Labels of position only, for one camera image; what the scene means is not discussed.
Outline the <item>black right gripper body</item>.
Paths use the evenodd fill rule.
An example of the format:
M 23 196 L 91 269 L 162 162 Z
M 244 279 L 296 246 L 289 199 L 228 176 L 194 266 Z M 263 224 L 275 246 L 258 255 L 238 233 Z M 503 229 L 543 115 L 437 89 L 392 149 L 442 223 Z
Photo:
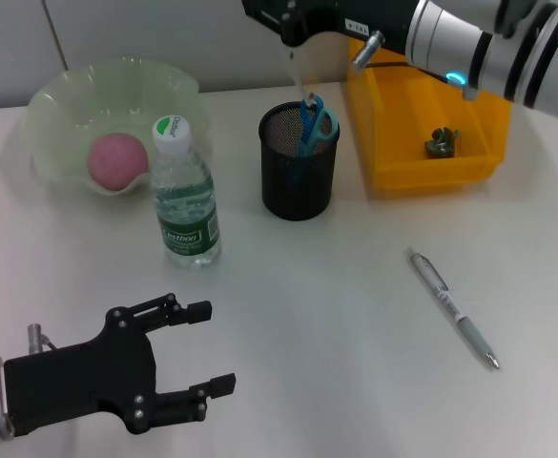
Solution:
M 298 47 L 324 32 L 366 41 L 373 31 L 382 46 L 404 53 L 406 37 L 419 0 L 297 0 L 296 11 L 280 26 L 280 38 Z

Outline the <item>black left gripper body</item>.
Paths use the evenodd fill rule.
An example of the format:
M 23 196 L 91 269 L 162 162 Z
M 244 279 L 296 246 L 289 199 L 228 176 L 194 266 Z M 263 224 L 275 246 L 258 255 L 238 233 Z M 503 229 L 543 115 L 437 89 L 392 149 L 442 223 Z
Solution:
M 155 359 L 135 315 L 110 310 L 93 339 L 5 361 L 8 416 L 14 434 L 97 412 L 117 416 L 132 434 L 151 428 Z

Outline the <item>clear plastic ruler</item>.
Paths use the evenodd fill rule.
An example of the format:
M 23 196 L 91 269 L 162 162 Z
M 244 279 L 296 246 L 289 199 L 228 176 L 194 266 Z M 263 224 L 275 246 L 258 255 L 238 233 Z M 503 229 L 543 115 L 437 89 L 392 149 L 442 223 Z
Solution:
M 308 87 L 309 71 L 313 63 L 311 53 L 308 50 L 294 49 L 286 45 L 282 46 L 282 50 L 287 72 L 298 88 L 302 101 L 307 106 L 311 106 L 316 96 L 315 92 Z

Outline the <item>clear water bottle green label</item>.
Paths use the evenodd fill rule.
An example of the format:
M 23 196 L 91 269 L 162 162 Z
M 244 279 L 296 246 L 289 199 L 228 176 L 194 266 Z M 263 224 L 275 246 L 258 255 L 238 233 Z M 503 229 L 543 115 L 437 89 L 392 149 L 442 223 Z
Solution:
M 215 185 L 189 121 L 165 115 L 152 128 L 152 190 L 167 252 L 182 267 L 212 263 L 220 253 Z

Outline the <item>blue scissors with sheath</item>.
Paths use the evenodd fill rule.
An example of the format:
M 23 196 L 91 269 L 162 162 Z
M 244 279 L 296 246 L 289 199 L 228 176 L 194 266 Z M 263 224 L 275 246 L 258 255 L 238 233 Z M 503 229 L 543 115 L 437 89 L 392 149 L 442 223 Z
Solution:
M 298 155 L 311 156 L 320 143 L 332 141 L 339 129 L 335 113 L 324 106 L 322 98 L 310 93 L 300 104 L 302 134 Z

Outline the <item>pink peach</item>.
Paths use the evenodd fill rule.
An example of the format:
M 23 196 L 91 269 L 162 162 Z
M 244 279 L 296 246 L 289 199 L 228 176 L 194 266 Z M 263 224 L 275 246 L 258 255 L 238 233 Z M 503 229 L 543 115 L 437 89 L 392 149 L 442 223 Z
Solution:
M 135 136 L 114 133 L 93 142 L 87 166 L 97 185 L 121 191 L 149 172 L 149 159 L 143 143 Z

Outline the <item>silver ballpoint pen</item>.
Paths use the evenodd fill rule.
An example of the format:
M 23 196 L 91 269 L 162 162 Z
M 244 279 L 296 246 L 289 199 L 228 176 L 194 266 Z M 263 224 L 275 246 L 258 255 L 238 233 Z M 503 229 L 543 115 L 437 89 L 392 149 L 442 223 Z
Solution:
M 405 254 L 423 285 L 430 292 L 436 303 L 454 322 L 462 338 L 478 359 L 491 370 L 501 368 L 497 356 L 482 336 L 473 321 L 461 312 L 451 296 L 451 292 L 431 261 L 421 253 L 408 248 Z

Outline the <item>black mesh pen holder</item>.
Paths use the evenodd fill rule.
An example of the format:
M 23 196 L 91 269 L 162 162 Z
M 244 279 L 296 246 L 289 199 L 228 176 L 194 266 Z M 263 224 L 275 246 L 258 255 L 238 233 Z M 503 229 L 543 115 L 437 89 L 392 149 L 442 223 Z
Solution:
M 263 203 L 274 215 L 292 221 L 312 219 L 329 205 L 340 139 L 339 123 L 332 141 L 320 143 L 311 156 L 299 156 L 301 102 L 274 107 L 258 126 Z

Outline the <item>yellow plastic bin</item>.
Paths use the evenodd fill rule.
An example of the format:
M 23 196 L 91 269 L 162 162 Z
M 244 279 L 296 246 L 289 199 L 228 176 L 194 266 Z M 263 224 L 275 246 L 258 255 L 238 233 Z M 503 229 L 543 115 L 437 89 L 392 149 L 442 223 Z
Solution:
M 346 103 L 368 191 L 400 198 L 453 191 L 490 178 L 506 156 L 511 106 L 492 94 L 466 101 L 460 90 L 378 51 L 347 72 Z M 435 129 L 459 130 L 453 158 L 431 159 Z

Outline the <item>pale green wavy glass bowl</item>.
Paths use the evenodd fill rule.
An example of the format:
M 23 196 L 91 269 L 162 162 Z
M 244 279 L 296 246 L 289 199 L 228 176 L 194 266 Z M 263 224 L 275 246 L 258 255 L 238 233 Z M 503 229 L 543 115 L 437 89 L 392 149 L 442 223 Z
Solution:
M 110 197 L 113 191 L 95 183 L 88 170 L 93 143 L 104 135 L 132 135 L 153 161 L 152 129 L 164 115 L 185 117 L 197 150 L 211 158 L 211 121 L 198 83 L 166 63 L 112 58 L 66 71 L 40 89 L 22 118 L 19 141 L 46 181 L 77 183 Z

